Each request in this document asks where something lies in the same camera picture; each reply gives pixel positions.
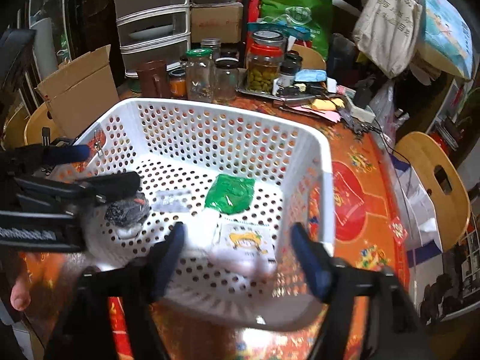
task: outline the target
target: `patterned tablecloth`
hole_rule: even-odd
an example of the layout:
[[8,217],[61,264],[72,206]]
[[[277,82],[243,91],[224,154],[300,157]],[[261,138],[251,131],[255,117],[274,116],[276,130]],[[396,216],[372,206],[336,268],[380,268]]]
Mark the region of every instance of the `patterned tablecloth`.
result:
[[[342,124],[296,115],[272,108],[258,100],[237,98],[233,107],[258,111],[294,120],[320,130],[329,140],[333,161],[337,241],[335,256],[358,268],[378,270],[384,265],[395,269],[408,285],[409,271],[405,251],[395,241],[398,225],[397,207],[391,183],[381,162],[378,148],[369,135],[356,139]],[[310,218],[314,230],[316,218]],[[33,282],[43,291],[32,293],[27,310],[34,328],[45,342],[53,328],[59,307],[68,298],[71,284],[80,270],[88,265],[81,255],[42,254],[26,256]],[[122,306],[112,298],[112,327],[122,359],[131,359],[124,332]],[[50,305],[47,310],[41,306]],[[358,299],[350,331],[346,359],[356,359],[362,344],[365,321],[364,299]],[[322,322],[325,309],[307,328],[292,333],[266,332],[255,329],[233,329],[215,325],[172,310],[160,303],[151,306],[159,334],[173,360],[190,359],[304,359],[308,355]]]

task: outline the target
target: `teal bag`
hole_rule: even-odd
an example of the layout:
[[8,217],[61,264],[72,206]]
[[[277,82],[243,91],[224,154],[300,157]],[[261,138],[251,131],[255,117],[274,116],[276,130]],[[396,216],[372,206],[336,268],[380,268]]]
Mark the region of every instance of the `teal bag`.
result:
[[306,27],[311,32],[311,47],[324,59],[332,30],[332,0],[262,0],[260,16],[268,23]]

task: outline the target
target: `beige tote bag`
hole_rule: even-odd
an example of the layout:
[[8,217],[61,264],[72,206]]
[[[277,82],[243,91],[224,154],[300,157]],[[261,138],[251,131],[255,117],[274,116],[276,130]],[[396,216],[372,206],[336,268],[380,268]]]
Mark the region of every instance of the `beige tote bag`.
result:
[[388,78],[404,71],[413,55],[420,27],[419,0],[368,0],[352,37],[357,48]]

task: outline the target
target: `brown plastic pitcher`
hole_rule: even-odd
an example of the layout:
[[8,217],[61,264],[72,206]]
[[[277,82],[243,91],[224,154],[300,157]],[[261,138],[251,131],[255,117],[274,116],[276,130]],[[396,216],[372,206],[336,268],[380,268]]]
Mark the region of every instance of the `brown plastic pitcher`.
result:
[[144,62],[138,65],[136,70],[143,97],[164,99],[172,97],[165,61]]

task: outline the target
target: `perforated basket wall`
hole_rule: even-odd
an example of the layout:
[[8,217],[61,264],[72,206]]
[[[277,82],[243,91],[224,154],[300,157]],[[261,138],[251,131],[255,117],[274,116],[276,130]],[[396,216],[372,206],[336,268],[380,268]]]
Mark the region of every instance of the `perforated basket wall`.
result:
[[258,112],[136,98],[118,103],[100,117],[78,140],[88,142],[100,142],[102,149],[85,169],[68,164],[57,167],[51,177],[73,181],[133,170],[140,175],[140,190],[150,203],[159,190],[188,188],[192,192],[187,202],[190,212],[153,211],[132,240],[118,239],[114,226],[104,220],[105,207],[97,209],[85,237],[100,267],[121,267],[147,254],[175,221],[198,226],[195,216],[203,209],[218,174],[254,178],[251,207],[230,218],[270,226],[278,261],[276,277],[256,281],[204,258],[182,257],[166,298],[189,312],[236,326],[290,330],[313,321],[320,304],[308,293],[290,248],[289,228],[297,221],[308,228],[309,196],[316,191],[320,200],[318,241],[333,253],[332,166],[324,135]]

